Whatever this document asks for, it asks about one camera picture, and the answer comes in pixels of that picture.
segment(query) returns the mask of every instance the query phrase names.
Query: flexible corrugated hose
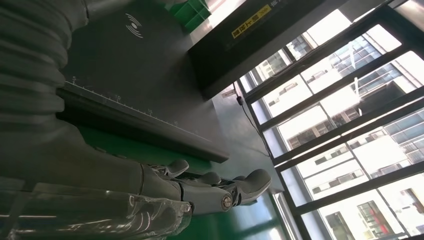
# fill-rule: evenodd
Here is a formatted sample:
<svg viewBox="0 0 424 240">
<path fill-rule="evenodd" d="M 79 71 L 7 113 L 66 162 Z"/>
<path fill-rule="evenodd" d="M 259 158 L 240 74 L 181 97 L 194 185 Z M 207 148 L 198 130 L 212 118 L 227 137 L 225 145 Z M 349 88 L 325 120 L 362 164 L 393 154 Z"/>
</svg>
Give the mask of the flexible corrugated hose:
<svg viewBox="0 0 424 240">
<path fill-rule="evenodd" d="M 0 1 L 0 176 L 138 194 L 139 163 L 85 144 L 55 116 L 72 32 L 130 0 Z"/>
</svg>

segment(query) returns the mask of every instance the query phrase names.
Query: robotic arm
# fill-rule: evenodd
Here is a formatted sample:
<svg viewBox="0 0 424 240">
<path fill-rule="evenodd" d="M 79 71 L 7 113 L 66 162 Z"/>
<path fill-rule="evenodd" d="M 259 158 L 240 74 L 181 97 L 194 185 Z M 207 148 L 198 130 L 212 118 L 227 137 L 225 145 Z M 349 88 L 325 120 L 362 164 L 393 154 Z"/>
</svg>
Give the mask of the robotic arm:
<svg viewBox="0 0 424 240">
<path fill-rule="evenodd" d="M 233 180 L 215 173 L 177 179 L 188 164 L 148 166 L 112 156 L 56 118 L 64 109 L 56 95 L 65 83 L 58 69 L 67 63 L 72 32 L 129 2 L 0 1 L 0 177 L 24 180 L 27 192 L 47 183 L 189 202 L 194 215 L 256 199 L 271 183 L 264 170 Z"/>
</svg>

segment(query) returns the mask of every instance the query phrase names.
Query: black frame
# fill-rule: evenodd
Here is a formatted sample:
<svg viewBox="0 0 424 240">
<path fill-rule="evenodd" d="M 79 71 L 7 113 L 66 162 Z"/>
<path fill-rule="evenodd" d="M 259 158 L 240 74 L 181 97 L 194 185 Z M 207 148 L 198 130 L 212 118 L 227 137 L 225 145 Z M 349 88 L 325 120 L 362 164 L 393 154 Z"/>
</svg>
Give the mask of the black frame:
<svg viewBox="0 0 424 240">
<path fill-rule="evenodd" d="M 321 90 L 320 92 L 314 94 L 313 96 L 307 98 L 306 100 L 298 103 L 297 105 L 284 111 L 283 113 L 275 116 L 274 118 L 271 117 L 271 114 L 269 112 L 264 111 L 265 116 L 269 120 L 264 122 L 263 124 L 259 123 L 258 118 L 252 107 L 253 103 L 258 101 L 259 104 L 264 107 L 265 102 L 263 101 L 262 98 L 266 94 L 270 93 L 271 91 L 278 88 L 282 84 L 288 82 L 289 80 L 294 78 L 303 70 L 306 70 L 312 65 L 314 65 L 315 63 L 319 62 L 323 57 L 326 57 L 334 53 L 339 48 L 348 44 L 352 39 L 355 39 L 361 36 L 370 28 L 378 24 L 381 25 L 392 36 L 394 36 L 399 42 L 401 42 L 402 43 L 401 46 L 397 47 L 396 49 L 390 52 L 387 52 L 386 54 L 378 57 L 377 59 L 366 64 L 365 66 L 355 70 L 349 75 L 343 77 L 341 80 L 333 83 L 327 88 Z M 360 21 L 352 24 L 350 27 L 348 27 L 347 29 L 339 33 L 337 36 L 330 39 L 328 42 L 317 47 L 316 49 L 313 49 L 311 52 L 309 52 L 306 56 L 302 57 L 298 61 L 296 61 L 296 59 L 291 54 L 291 52 L 287 49 L 287 47 L 283 47 L 286 54 L 292 61 L 292 64 L 286 67 L 285 69 L 283 69 L 280 73 L 278 73 L 277 77 L 264 81 L 260 85 L 253 88 L 250 92 L 246 93 L 243 87 L 241 87 L 241 90 L 243 95 L 245 96 L 245 101 L 253 117 L 253 121 L 258 127 L 259 134 L 262 138 L 264 138 L 265 137 L 264 131 L 269 129 L 272 129 L 273 131 L 277 131 L 274 126 L 278 125 L 279 123 L 285 120 L 293 118 L 294 116 L 296 116 L 296 114 L 299 114 L 303 112 L 305 109 L 311 106 L 314 106 L 325 97 L 353 83 L 355 77 L 361 78 L 367 75 L 368 73 L 374 71 L 375 69 L 381 66 L 384 66 L 385 64 L 395 60 L 397 57 L 403 55 L 404 53 L 408 51 L 413 50 L 420 58 L 424 60 L 424 44 L 423 43 L 424 43 L 424 32 L 422 32 L 419 28 L 417 28 L 415 25 L 409 22 L 406 18 L 401 16 L 399 13 L 397 13 L 387 3 L 385 5 L 378 7 L 376 10 L 374 10 L 369 15 L 365 16 Z M 243 86 L 240 80 L 238 80 L 237 82 L 239 86 Z M 280 138 L 277 138 L 277 140 L 280 142 L 281 148 L 283 149 L 283 151 L 285 151 L 285 153 L 277 157 L 271 156 L 271 159 L 275 167 L 275 170 L 277 171 L 279 180 L 281 181 L 281 184 L 283 188 L 285 189 L 285 191 L 283 192 L 283 195 L 286 199 L 288 208 L 290 209 L 293 215 L 295 224 L 297 225 L 300 235 L 304 240 L 311 239 L 311 236 L 309 235 L 309 232 L 302 219 L 303 214 L 312 213 L 314 214 L 315 218 L 321 218 L 321 216 L 317 215 L 318 214 L 317 210 L 319 208 L 328 206 L 330 204 L 342 201 L 344 199 L 347 199 L 347 198 L 350 198 L 350 197 L 353 197 L 358 194 L 361 194 L 370 190 L 374 190 L 374 189 L 376 189 L 378 193 L 380 194 L 380 196 L 382 197 L 380 191 L 378 190 L 379 187 L 414 176 L 416 174 L 424 173 L 424 161 L 415 163 L 414 165 L 404 167 L 402 169 L 396 170 L 391 173 L 387 173 L 377 178 L 373 178 L 373 179 L 369 178 L 369 180 L 364 183 L 339 191 L 332 195 L 320 198 L 318 200 L 310 199 L 308 203 L 300 205 L 300 206 L 295 205 L 294 200 L 291 196 L 291 193 L 287 190 L 288 188 L 281 172 L 284 170 L 290 169 L 296 166 L 297 164 L 302 163 L 336 146 L 342 145 L 352 138 L 361 136 L 365 133 L 368 133 L 369 131 L 372 131 L 375 128 L 391 123 L 401 117 L 404 117 L 410 113 L 413 113 L 419 109 L 422 109 L 423 107 L 424 107 L 424 86 L 412 92 L 409 92 L 408 94 L 405 94 L 395 100 L 392 100 L 390 103 L 376 110 L 373 110 L 372 112 L 366 113 L 348 123 L 345 123 L 344 125 L 340 127 L 330 130 L 329 132 L 293 150 L 287 151 L 287 148 L 285 147 L 283 140 Z M 370 122 L 369 124 L 366 124 L 369 121 L 374 120 L 376 118 L 378 119 L 373 122 Z M 330 141 L 331 139 L 334 139 L 337 136 L 341 136 L 341 137 L 333 141 Z M 305 153 L 306 151 L 315 147 L 317 148 L 308 153 Z M 295 175 L 295 178 L 296 178 L 296 175 L 298 175 L 298 177 L 300 176 L 299 172 L 297 173 L 294 172 L 293 174 Z M 319 228 L 326 229 L 326 226 L 324 225 L 324 222 L 322 221 L 322 219 L 321 221 L 317 221 L 317 222 L 318 222 Z M 405 231 L 405 235 L 407 235 L 408 237 L 411 237 L 406 231 L 405 226 L 401 224 L 401 227 Z M 324 230 L 322 231 L 322 233 L 326 234 L 328 233 L 328 231 Z M 423 237 L 422 235 L 419 235 L 419 236 L 412 237 L 412 239 L 421 239 L 422 237 Z"/>
</svg>

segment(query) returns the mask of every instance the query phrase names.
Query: glass window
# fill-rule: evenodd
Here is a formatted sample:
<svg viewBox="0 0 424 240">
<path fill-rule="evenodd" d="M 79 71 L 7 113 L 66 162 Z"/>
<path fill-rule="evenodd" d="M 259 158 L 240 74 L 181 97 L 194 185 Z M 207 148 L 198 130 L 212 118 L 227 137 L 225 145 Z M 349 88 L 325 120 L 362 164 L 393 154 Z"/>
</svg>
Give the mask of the glass window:
<svg viewBox="0 0 424 240">
<path fill-rule="evenodd" d="M 293 150 L 334 129 L 320 106 L 293 117 L 277 128 L 288 150 Z"/>
<path fill-rule="evenodd" d="M 339 10 L 335 10 L 287 44 L 287 48 L 294 58 L 299 60 L 312 49 L 330 40 L 351 24 L 347 17 Z M 240 78 L 244 90 L 249 92 L 267 79 L 278 74 L 289 64 L 291 64 L 291 61 L 287 54 L 283 49 L 279 50 Z"/>
<path fill-rule="evenodd" d="M 402 239 L 406 233 L 376 190 L 313 211 L 335 240 Z"/>
<path fill-rule="evenodd" d="M 319 63 L 258 100 L 256 104 L 260 104 L 263 107 L 258 108 L 257 111 L 259 112 L 255 111 L 255 113 L 265 116 L 259 120 L 259 123 L 263 124 L 267 120 L 284 113 L 288 109 L 311 97 L 313 94 L 350 74 L 355 68 L 369 63 L 375 59 L 375 57 L 371 57 L 369 51 L 372 50 L 373 53 L 376 54 L 376 57 L 384 54 L 384 52 L 380 53 L 377 48 L 372 46 L 371 43 L 362 36 L 358 37 L 352 43 L 354 43 L 353 46 L 349 46 L 348 44 L 342 47 L 329 57 L 321 60 Z M 350 48 L 353 49 L 353 55 L 355 57 L 358 56 L 355 60 L 355 66 L 351 64 L 351 56 L 349 54 L 351 52 Z M 400 76 L 404 76 L 403 73 L 405 73 L 405 79 L 399 79 Z M 387 92 L 387 94 L 391 94 L 390 97 L 377 94 L 376 96 L 379 98 L 384 98 L 383 101 L 376 100 L 376 96 L 374 96 L 374 98 L 365 98 L 368 97 L 372 91 L 391 82 L 393 82 L 392 85 L 387 87 L 391 90 Z M 356 85 L 353 83 L 321 101 L 324 110 L 327 111 L 333 121 L 331 124 L 339 127 L 359 117 L 361 115 L 359 107 L 362 108 L 362 113 L 366 113 L 379 107 L 378 104 L 385 104 L 387 99 L 400 97 L 421 86 L 417 84 L 417 80 L 413 75 L 407 74 L 406 70 L 395 67 L 392 63 L 362 77 L 358 80 L 357 85 L 358 89 L 356 89 Z"/>
<path fill-rule="evenodd" d="M 424 175 L 417 174 L 379 188 L 412 236 L 424 234 Z"/>
<path fill-rule="evenodd" d="M 339 211 L 325 216 L 325 219 L 336 240 L 355 240 L 348 224 Z"/>
<path fill-rule="evenodd" d="M 269 78 L 276 77 L 291 63 L 286 52 L 283 49 L 278 50 L 240 78 L 244 90 L 249 92 Z"/>
<path fill-rule="evenodd" d="M 403 116 L 387 126 L 392 126 L 405 119 L 414 119 L 414 116 L 420 116 L 422 111 L 424 108 Z M 424 119 L 421 117 L 420 119 L 421 123 L 424 123 Z M 294 125 L 287 128 L 294 130 Z M 288 139 L 287 145 L 295 147 L 302 143 L 302 139 L 307 141 L 314 138 L 313 134 L 318 132 L 315 129 L 316 127 L 309 128 L 303 130 L 303 134 L 285 138 Z M 422 148 L 424 131 L 413 132 L 414 134 L 405 134 L 402 143 L 399 144 L 396 139 L 398 133 L 391 134 L 386 131 L 385 126 L 380 126 L 283 171 L 283 176 L 287 174 L 286 171 L 290 171 L 292 174 L 297 173 L 297 179 L 301 180 L 296 188 L 303 189 L 304 200 L 296 202 L 296 205 L 335 194 L 367 182 L 369 179 L 375 179 L 424 161 L 424 148 Z M 294 186 L 288 186 L 288 188 L 291 193 L 296 191 Z"/>
<path fill-rule="evenodd" d="M 391 36 L 380 25 L 374 26 L 367 31 L 367 33 L 357 37 L 349 44 L 340 48 L 330 56 L 324 58 L 300 74 L 306 80 L 313 93 L 317 93 L 325 89 L 331 84 L 354 72 L 356 69 L 365 66 L 387 52 L 387 50 L 382 49 L 381 46 L 373 40 L 373 34 L 371 33 L 374 33 L 375 29 L 380 29 L 380 32 L 385 32 L 389 36 L 387 39 L 391 42 L 391 46 L 387 47 L 387 50 L 393 50 L 401 45 L 399 41 Z M 374 79 L 372 76 L 365 78 L 361 84 L 365 85 L 372 79 Z"/>
<path fill-rule="evenodd" d="M 262 105 L 262 107 L 258 108 L 255 114 L 263 113 L 266 115 L 265 118 L 259 119 L 259 123 L 263 124 L 310 96 L 312 96 L 312 93 L 308 86 L 302 80 L 301 76 L 297 75 L 258 100 L 256 104 Z"/>
<path fill-rule="evenodd" d="M 293 41 L 287 44 L 287 48 L 296 60 L 301 59 L 313 49 L 313 43 L 308 42 L 303 35 L 305 35 L 305 33 L 296 37 Z"/>
<path fill-rule="evenodd" d="M 394 234 L 385 216 L 373 200 L 362 203 L 357 208 L 368 228 L 367 235 L 371 233 L 371 238 L 388 237 Z"/>
</svg>

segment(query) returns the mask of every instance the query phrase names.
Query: green floor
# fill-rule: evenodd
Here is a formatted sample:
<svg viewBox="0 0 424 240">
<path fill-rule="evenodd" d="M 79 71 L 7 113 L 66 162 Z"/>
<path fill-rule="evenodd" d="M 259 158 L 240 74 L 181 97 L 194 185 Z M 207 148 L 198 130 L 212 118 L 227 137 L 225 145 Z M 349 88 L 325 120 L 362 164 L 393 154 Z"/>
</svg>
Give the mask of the green floor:
<svg viewBox="0 0 424 240">
<path fill-rule="evenodd" d="M 235 96 L 213 99 L 230 159 L 215 163 L 158 148 L 142 142 L 125 139 L 92 128 L 78 126 L 85 141 L 111 154 L 120 154 L 140 163 L 168 164 L 175 159 L 185 159 L 193 173 L 217 172 L 224 178 L 248 175 L 262 168 L 272 177 L 272 187 L 281 190 L 271 160 L 263 152 L 265 148 L 256 131 L 248 122 Z M 188 228 L 170 240 L 280 240 L 285 235 L 273 202 L 268 194 L 249 206 L 238 206 L 226 213 L 193 217 Z"/>
</svg>

